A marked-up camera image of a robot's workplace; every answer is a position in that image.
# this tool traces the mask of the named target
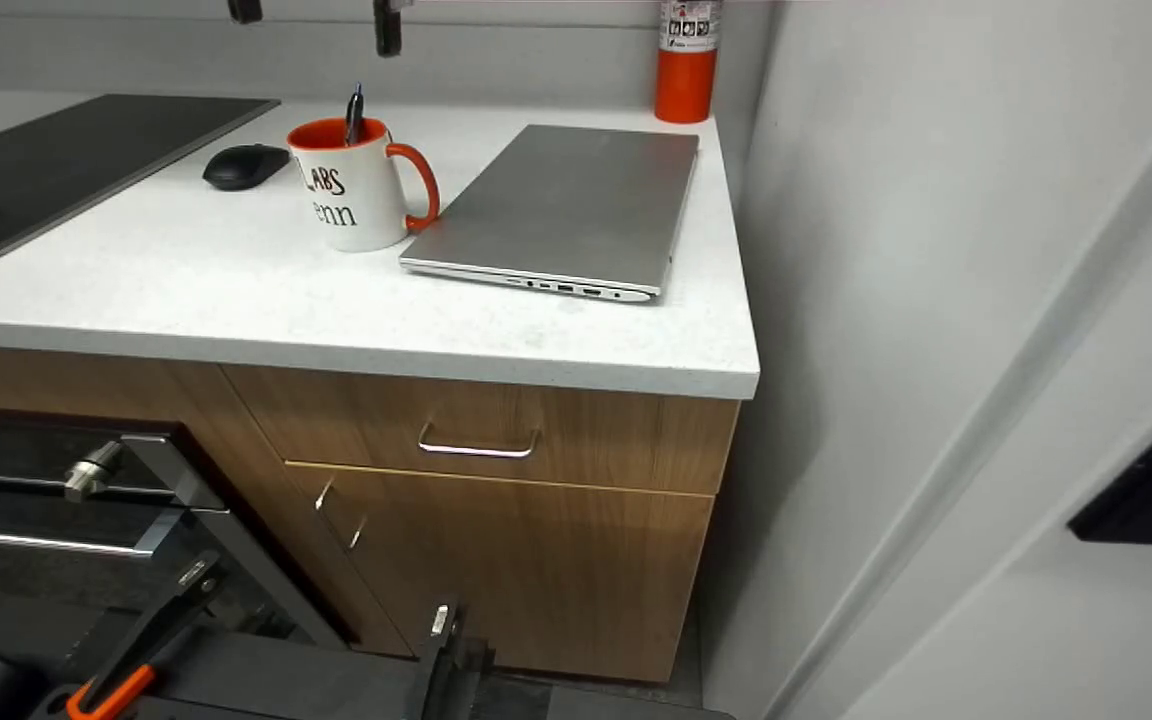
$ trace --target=fire extinguisher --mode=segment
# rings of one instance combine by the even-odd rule
[[[720,0],[664,0],[656,53],[656,117],[698,126],[720,57]]]

